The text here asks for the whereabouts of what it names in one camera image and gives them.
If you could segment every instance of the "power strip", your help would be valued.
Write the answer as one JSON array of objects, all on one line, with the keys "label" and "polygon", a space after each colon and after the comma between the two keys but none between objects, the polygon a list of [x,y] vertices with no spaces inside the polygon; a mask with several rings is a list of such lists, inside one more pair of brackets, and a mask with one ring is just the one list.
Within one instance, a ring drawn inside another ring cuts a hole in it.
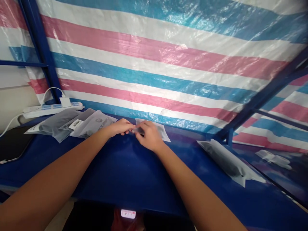
[{"label": "power strip", "polygon": [[74,108],[76,111],[84,109],[84,106],[80,102],[71,103],[70,107],[62,107],[62,104],[52,104],[52,105],[43,105],[43,106],[34,106],[27,107],[23,110],[23,116],[26,119],[57,114],[65,109]]}]

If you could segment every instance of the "black phone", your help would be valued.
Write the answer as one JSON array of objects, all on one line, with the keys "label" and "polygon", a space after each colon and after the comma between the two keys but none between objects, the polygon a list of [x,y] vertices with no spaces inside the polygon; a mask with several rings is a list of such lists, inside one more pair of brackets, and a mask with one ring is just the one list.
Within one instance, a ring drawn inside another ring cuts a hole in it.
[{"label": "black phone", "polygon": [[32,126],[17,127],[0,138],[0,164],[17,160],[26,150],[35,134],[24,134]]}]

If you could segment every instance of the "ziplock bag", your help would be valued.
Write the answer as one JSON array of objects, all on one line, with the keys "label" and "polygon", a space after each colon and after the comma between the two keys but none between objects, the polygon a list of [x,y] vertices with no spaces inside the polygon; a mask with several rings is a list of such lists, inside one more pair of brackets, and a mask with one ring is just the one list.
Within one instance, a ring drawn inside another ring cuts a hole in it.
[{"label": "ziplock bag", "polygon": [[116,118],[110,117],[97,110],[81,123],[70,136],[88,138],[103,127],[107,127],[117,121]]},{"label": "ziplock bag", "polygon": [[78,115],[76,118],[70,120],[63,126],[61,126],[59,129],[61,130],[69,130],[69,131],[74,131],[77,126],[79,126],[81,123],[83,123],[87,118],[90,117],[95,112],[95,110],[88,108],[84,112],[82,112],[80,115]]},{"label": "ziplock bag", "polygon": [[228,151],[218,141],[197,141],[207,154],[224,170],[235,182],[245,187],[246,180],[265,183],[265,179],[255,173],[243,161]]},{"label": "ziplock bag", "polygon": [[80,114],[80,111],[76,111],[73,108],[68,108],[30,128],[25,132],[25,134],[51,135],[59,143],[61,143],[66,137],[69,136],[71,131],[60,130],[59,128]]},{"label": "ziplock bag", "polygon": [[[144,121],[144,119],[136,119],[136,125],[140,124],[142,121]],[[162,125],[162,124],[158,124],[156,122],[152,122],[153,124],[155,124],[157,130],[158,130],[158,133],[160,134],[161,138],[163,141],[167,141],[167,142],[171,142],[167,133],[166,133],[166,130],[165,130],[165,126]],[[135,130],[137,132],[139,132],[141,135],[144,135],[144,130],[139,127],[139,128],[135,128]]]}]

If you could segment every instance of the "barcode sticker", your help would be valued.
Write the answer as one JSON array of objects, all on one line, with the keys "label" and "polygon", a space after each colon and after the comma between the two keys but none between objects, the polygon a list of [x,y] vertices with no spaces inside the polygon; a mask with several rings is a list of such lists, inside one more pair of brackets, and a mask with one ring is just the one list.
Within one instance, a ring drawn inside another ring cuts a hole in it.
[{"label": "barcode sticker", "polygon": [[68,128],[75,130],[82,123],[82,120],[76,119]]},{"label": "barcode sticker", "polygon": [[125,218],[135,219],[136,212],[130,210],[121,210],[121,216]]},{"label": "barcode sticker", "polygon": [[46,120],[40,122],[39,124],[35,125],[32,128],[29,128],[27,132],[39,132],[39,126],[44,123]]}]

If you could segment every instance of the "blue tablecloth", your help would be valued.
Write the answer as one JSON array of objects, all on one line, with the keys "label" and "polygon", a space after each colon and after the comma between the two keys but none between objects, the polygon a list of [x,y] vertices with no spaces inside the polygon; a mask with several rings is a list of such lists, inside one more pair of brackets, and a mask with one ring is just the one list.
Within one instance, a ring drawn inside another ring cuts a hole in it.
[{"label": "blue tablecloth", "polygon": [[[196,142],[209,140],[213,135],[168,126],[166,131],[171,140],[171,143],[166,142],[167,145],[245,226],[267,230],[308,230],[308,214],[277,187],[269,182],[250,180],[243,188],[227,176]],[[68,137],[59,144],[51,136],[37,135],[19,160],[0,165],[0,189],[21,187],[82,141]],[[138,143],[134,135],[116,135],[105,144],[90,164],[73,197],[137,211],[187,216],[163,165],[153,152]]]}]

